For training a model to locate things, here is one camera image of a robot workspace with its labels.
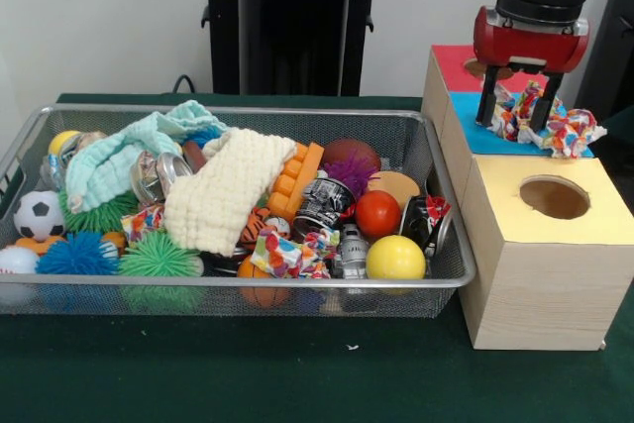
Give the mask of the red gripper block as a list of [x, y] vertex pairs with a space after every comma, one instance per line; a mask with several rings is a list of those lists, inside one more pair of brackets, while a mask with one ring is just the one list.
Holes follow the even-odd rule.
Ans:
[[474, 52], [487, 65], [475, 120], [483, 127], [491, 125], [496, 104], [495, 86], [501, 67], [522, 65], [547, 72], [546, 86], [539, 95], [539, 83], [527, 86], [533, 107], [529, 127], [542, 131], [547, 124], [563, 73], [574, 70], [589, 42], [589, 23], [580, 18], [571, 25], [535, 25], [500, 15], [493, 7], [482, 6], [475, 18]]

